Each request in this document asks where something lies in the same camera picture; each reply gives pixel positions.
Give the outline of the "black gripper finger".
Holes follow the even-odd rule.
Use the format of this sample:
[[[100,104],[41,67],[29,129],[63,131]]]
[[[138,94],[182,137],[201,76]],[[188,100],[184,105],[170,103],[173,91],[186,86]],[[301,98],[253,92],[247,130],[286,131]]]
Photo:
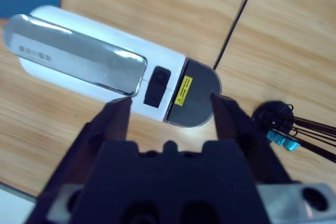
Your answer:
[[[131,98],[112,100],[84,125],[37,197],[29,223],[47,223],[47,212],[62,186],[86,182],[103,142],[126,139],[130,107]]]
[[[258,183],[294,184],[272,150],[260,127],[227,96],[211,94],[211,104],[219,140],[234,140]]]

